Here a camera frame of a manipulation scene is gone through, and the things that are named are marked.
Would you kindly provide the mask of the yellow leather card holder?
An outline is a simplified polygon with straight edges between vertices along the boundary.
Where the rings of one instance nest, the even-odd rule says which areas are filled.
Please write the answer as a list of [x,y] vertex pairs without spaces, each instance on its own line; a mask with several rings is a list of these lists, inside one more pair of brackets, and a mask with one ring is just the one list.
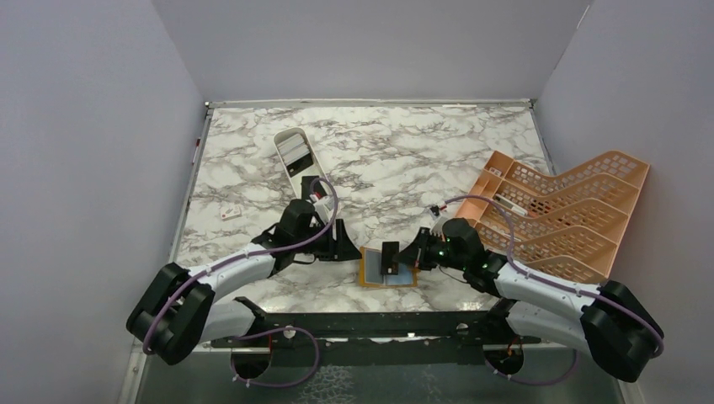
[[361,260],[357,282],[372,289],[415,288],[418,271],[390,257],[383,257],[382,250],[361,247]]

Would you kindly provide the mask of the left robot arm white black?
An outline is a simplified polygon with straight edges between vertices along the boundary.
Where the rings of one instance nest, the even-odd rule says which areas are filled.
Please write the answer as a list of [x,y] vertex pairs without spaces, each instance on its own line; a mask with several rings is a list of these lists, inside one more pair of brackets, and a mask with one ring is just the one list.
[[360,260],[344,221],[323,219],[312,202],[293,199],[280,220],[245,247],[213,263],[161,267],[128,316],[125,328],[145,353],[165,364],[183,361],[201,343],[235,337],[254,345],[264,322],[250,306],[220,300],[243,286],[268,279],[307,254],[323,262]]

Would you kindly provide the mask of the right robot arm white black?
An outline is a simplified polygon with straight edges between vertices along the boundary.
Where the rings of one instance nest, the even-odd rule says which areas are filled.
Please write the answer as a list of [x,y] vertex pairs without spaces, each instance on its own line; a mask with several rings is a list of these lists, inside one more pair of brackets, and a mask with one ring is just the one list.
[[663,352],[662,328],[626,285],[583,284],[528,268],[487,249],[463,218],[447,220],[440,233],[420,228],[392,260],[419,270],[460,270],[474,290],[504,300],[506,311],[485,322],[496,342],[517,335],[559,343],[628,383]]

